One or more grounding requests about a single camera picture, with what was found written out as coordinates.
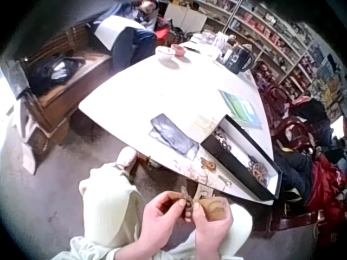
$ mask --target wooden bench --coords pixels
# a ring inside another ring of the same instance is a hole
[[[83,21],[59,33],[39,52],[24,57],[21,61],[25,72],[62,53],[83,57],[86,61],[69,81],[55,86],[45,95],[37,97],[30,91],[24,94],[25,106],[46,136],[49,138],[53,133],[61,132],[55,135],[57,143],[67,133],[68,118],[77,110],[79,103],[112,76],[112,59],[109,54],[92,47],[95,36],[85,28],[87,22]]]

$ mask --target white bowl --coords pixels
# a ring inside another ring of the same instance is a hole
[[[170,60],[176,54],[174,49],[171,49],[166,46],[156,47],[156,55],[160,60]]]

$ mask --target concrete floor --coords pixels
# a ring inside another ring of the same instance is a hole
[[[50,259],[69,250],[72,237],[83,235],[78,184],[88,178],[90,169],[115,161],[125,146],[101,128],[90,128],[91,123],[86,121],[72,121],[73,130],[63,145],[54,147],[35,176],[22,168],[18,132],[8,128],[1,165],[2,225],[27,258]],[[147,201],[165,190],[179,191],[184,183],[182,177],[170,171],[150,171],[141,165],[132,172],[132,181]],[[191,190],[196,188],[194,183],[188,185]],[[180,223],[168,248],[185,240],[191,230],[192,226]],[[312,230],[312,226],[306,226],[282,231],[271,239],[253,234],[237,255],[246,260],[307,260],[314,250]]]

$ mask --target sneaker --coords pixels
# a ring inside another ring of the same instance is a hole
[[[137,151],[130,146],[124,147],[115,162],[119,168],[124,170],[127,174],[130,173],[132,167],[137,160]]]

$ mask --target black bag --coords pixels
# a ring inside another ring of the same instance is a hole
[[[64,84],[75,75],[80,65],[86,61],[80,57],[60,55],[36,66],[29,72],[28,80],[31,91],[42,96],[59,84]]]

